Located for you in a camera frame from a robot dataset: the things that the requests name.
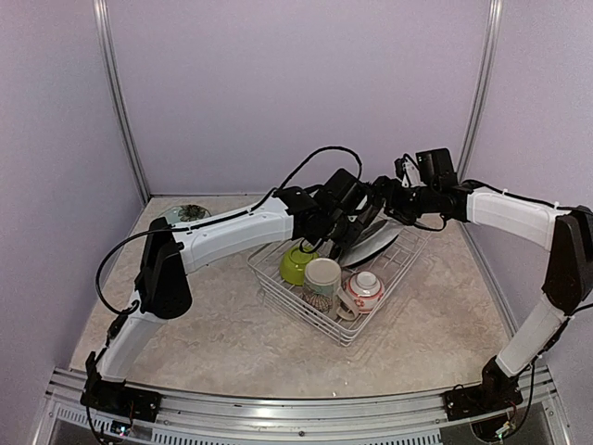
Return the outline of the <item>black rimmed plate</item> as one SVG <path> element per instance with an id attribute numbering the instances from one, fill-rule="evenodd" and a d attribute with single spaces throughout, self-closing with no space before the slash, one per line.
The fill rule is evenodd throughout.
<path id="1" fill-rule="evenodd" d="M 346 235 L 334 241 L 328 258 L 342 267 L 355 267 L 368 261 L 385 244 L 385 222 L 375 219 L 380 209 L 372 206 L 351 222 Z"/>

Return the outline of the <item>light teal flower plate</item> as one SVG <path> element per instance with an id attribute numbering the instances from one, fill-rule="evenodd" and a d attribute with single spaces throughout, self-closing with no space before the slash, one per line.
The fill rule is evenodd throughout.
<path id="1" fill-rule="evenodd" d="M 211 216 L 208 209 L 196 205 L 196 204 L 185 204 L 181 206 L 175 206 L 165 210 L 162 214 L 169 224 L 176 223 L 190 223 L 198 221 Z"/>

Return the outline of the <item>white red teal plate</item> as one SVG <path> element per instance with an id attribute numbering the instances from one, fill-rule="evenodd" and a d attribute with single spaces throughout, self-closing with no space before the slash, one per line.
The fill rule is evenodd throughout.
<path id="1" fill-rule="evenodd" d="M 367 227 L 360 238 L 338 259 L 343 268 L 356 268 L 389 248 L 398 238 L 404 226 L 396 221 L 378 219 Z"/>

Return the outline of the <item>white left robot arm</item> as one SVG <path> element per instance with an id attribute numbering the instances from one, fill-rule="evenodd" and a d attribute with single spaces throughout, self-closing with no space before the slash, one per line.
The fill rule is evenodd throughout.
<path id="1" fill-rule="evenodd" d="M 190 224 L 154 220 L 142 233 L 145 247 L 129 307 L 118 311 L 107 341 L 85 363 L 92 393 L 113 413 L 130 402 L 123 386 L 132 365 L 162 325 L 187 313 L 192 305 L 189 274 L 235 253 L 272 242 L 303 238 L 312 246 L 332 240 L 350 247 L 364 226 L 371 205 L 361 184 L 315 191 L 298 186 L 274 190 L 250 207 Z"/>

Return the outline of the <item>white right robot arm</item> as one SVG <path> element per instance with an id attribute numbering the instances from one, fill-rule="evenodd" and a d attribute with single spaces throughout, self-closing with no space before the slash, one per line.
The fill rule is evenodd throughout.
<path id="1" fill-rule="evenodd" d="M 592 292 L 592 210 L 522 197 L 477 180 L 437 188 L 375 183 L 386 214 L 413 225 L 426 214 L 464 224 L 511 309 L 515 330 L 473 401 L 492 412 L 512 379 L 558 335 Z"/>

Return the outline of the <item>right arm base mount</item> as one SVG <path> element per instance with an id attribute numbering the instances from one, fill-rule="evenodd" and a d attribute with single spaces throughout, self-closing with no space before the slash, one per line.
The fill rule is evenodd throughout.
<path id="1" fill-rule="evenodd" d="M 457 421 L 520 405 L 524 398 L 518 376 L 507 376 L 491 358 L 482 370 L 479 384 L 456 386 L 442 394 L 447 419 Z"/>

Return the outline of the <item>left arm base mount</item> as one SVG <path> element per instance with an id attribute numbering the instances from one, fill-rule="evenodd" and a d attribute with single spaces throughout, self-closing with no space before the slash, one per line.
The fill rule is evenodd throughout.
<path id="1" fill-rule="evenodd" d="M 156 422 L 161 401 L 156 391 L 106 381 L 97 372 L 87 375 L 81 396 L 81 404 L 90 409 L 150 423 Z"/>

